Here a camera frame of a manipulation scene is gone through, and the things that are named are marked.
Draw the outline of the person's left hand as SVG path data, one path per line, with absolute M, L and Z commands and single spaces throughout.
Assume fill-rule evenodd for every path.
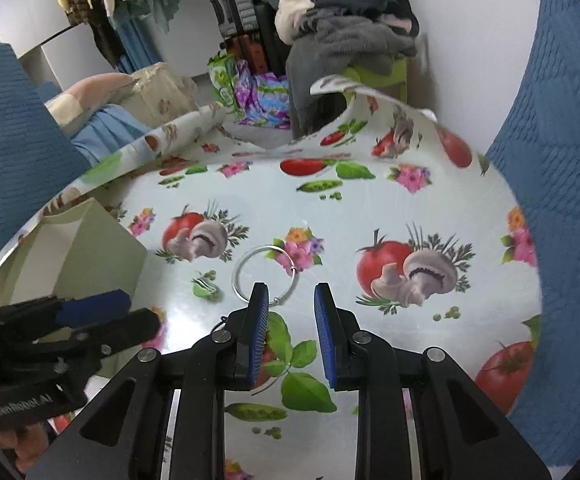
M 0 448 L 11 451 L 15 469 L 20 474 L 27 474 L 74 418 L 74 413 L 67 413 L 53 417 L 50 422 L 35 422 L 20 429 L 1 430 Z

